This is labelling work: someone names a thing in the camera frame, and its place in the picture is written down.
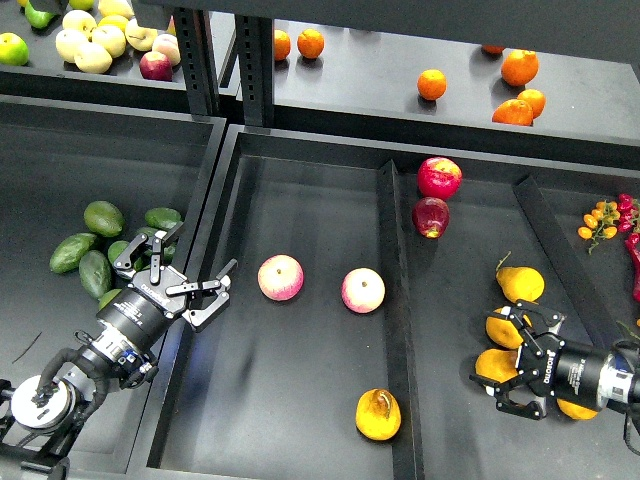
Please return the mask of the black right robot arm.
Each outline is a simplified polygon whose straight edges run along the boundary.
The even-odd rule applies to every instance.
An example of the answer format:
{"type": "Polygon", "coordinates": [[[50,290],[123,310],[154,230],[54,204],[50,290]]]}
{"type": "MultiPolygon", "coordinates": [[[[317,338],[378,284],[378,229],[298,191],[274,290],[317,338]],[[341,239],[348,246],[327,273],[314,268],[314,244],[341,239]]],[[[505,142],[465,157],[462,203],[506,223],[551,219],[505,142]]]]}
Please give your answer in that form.
{"type": "Polygon", "coordinates": [[[497,314],[515,327],[523,341],[513,362],[516,374],[494,380],[472,373],[470,379],[495,398],[496,409],[540,420],[545,400],[564,400],[594,411],[609,408],[625,416],[623,439],[639,453],[639,344],[620,340],[611,349],[569,341],[559,335],[565,316],[519,300],[497,314]]]}

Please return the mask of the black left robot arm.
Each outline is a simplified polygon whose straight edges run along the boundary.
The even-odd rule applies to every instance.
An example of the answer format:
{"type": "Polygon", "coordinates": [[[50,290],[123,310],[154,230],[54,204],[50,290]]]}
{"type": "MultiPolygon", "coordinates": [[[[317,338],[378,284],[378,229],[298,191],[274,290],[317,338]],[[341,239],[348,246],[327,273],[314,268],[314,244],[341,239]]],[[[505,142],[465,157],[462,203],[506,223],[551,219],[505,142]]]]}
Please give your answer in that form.
{"type": "Polygon", "coordinates": [[[26,432],[16,444],[2,443],[2,478],[66,478],[68,454],[107,396],[154,379],[158,359],[152,348],[169,327],[184,319],[200,332],[228,306],[236,260],[213,279],[195,282],[165,264],[164,250],[181,228],[141,233],[114,259],[112,272],[127,284],[98,311],[98,336],[78,332],[79,347],[60,350],[40,374],[18,386],[1,382],[1,432],[14,426],[26,432]]]}

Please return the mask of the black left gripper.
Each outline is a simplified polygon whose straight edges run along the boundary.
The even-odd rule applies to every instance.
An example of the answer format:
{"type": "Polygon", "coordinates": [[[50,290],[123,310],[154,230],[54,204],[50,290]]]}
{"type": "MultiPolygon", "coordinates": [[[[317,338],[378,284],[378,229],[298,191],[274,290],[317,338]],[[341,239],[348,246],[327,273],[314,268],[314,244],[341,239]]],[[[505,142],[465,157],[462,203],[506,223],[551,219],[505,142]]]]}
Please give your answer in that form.
{"type": "Polygon", "coordinates": [[[148,350],[180,316],[191,329],[203,331],[230,303],[231,274],[235,258],[214,279],[187,282],[175,268],[164,266],[163,248],[177,240],[183,223],[149,238],[138,234],[113,266],[122,278],[132,280],[96,315],[105,326],[118,330],[138,350],[148,350]],[[150,253],[150,271],[138,272],[134,263],[150,253]]]}

